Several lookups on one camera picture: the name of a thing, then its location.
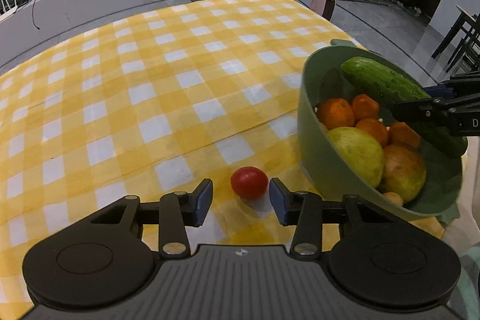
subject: tomato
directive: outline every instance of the tomato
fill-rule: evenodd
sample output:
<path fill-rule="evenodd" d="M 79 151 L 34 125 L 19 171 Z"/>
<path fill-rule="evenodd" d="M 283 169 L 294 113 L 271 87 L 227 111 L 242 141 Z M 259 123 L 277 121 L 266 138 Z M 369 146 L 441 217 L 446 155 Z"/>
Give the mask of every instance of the tomato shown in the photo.
<path fill-rule="evenodd" d="M 240 198 L 257 199 L 265 195 L 268 177 L 259 168 L 242 167 L 233 173 L 230 184 Z"/>

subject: floor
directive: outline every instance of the floor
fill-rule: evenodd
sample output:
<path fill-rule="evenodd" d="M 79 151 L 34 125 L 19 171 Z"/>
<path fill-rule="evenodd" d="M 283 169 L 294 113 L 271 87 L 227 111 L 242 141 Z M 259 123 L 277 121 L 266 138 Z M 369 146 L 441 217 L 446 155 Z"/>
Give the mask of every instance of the floor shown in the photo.
<path fill-rule="evenodd" d="M 301 1 L 305 4 L 311 2 L 311 0 Z M 24 52 L 0 67 L 0 75 L 77 34 L 138 13 L 189 2 L 190 0 L 165 0 L 123 10 L 88 22 Z M 444 69 L 454 50 L 453 46 L 448 47 L 438 59 L 431 58 L 431 54 L 443 37 L 394 4 L 381 5 L 362 0 L 339 0 L 331 22 L 367 49 L 379 53 L 402 67 L 423 86 L 432 86 L 447 79 Z"/>

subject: tangerine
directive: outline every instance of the tangerine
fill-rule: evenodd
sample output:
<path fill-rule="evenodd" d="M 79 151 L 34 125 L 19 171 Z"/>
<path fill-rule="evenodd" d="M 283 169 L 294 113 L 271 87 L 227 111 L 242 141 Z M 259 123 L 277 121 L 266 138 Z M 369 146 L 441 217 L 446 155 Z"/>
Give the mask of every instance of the tangerine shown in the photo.
<path fill-rule="evenodd" d="M 357 121 L 364 118 L 377 118 L 380 106 L 366 94 L 357 95 L 352 101 L 352 110 Z"/>
<path fill-rule="evenodd" d="M 355 125 L 357 129 L 361 129 L 374 137 L 380 145 L 386 147 L 388 144 L 388 131 L 380 121 L 375 118 L 364 118 Z"/>
<path fill-rule="evenodd" d="M 328 130 L 355 125 L 352 107 L 343 98 L 331 98 L 321 103 L 318 106 L 317 118 Z"/>
<path fill-rule="evenodd" d="M 388 132 L 389 143 L 418 148 L 422 138 L 404 122 L 395 122 Z"/>

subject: green bowl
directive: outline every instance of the green bowl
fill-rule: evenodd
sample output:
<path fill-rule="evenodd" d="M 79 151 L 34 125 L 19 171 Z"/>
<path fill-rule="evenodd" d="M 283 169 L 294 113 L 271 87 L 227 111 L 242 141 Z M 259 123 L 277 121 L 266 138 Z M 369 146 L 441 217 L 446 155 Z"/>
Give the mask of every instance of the green bowl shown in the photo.
<path fill-rule="evenodd" d="M 427 167 L 427 181 L 416 199 L 400 207 L 361 179 L 338 154 L 320 127 L 314 112 L 318 103 L 337 97 L 350 101 L 358 94 L 340 69 L 343 62 L 356 56 L 373 59 L 414 80 L 401 68 L 376 53 L 353 46 L 349 41 L 333 40 L 332 46 L 313 53 L 303 68 L 298 103 L 298 140 L 306 175 L 327 200 L 340 201 L 344 194 L 358 194 L 408 221 L 436 216 L 449 224 L 459 216 L 455 202 L 462 185 L 460 158 L 450 159 L 423 140 L 419 152 Z M 384 107 L 380 109 L 380 117 L 387 126 L 395 122 Z"/>

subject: black chair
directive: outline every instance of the black chair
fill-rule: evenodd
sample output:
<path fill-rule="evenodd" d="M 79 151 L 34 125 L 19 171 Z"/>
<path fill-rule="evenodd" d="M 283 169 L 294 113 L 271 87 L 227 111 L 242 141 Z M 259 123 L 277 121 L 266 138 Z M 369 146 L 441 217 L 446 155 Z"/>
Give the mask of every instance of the black chair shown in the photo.
<path fill-rule="evenodd" d="M 474 16 L 474 18 L 475 23 L 470 29 L 461 27 L 465 36 L 448 60 L 446 72 L 454 67 L 457 70 L 461 65 L 460 60 L 463 60 L 471 71 L 480 70 L 480 16 Z"/>
<path fill-rule="evenodd" d="M 445 49 L 447 49 L 448 45 L 450 45 L 452 40 L 457 34 L 460 33 L 460 31 L 464 30 L 462 29 L 463 25 L 465 25 L 466 23 L 469 24 L 469 26 L 475 24 L 475 17 L 470 16 L 465 10 L 463 10 L 459 6 L 457 6 L 457 9 L 459 10 L 460 15 L 448 31 L 447 36 L 443 38 L 438 48 L 435 50 L 433 55 L 431 55 L 431 57 L 433 57 L 434 59 L 436 59 Z"/>

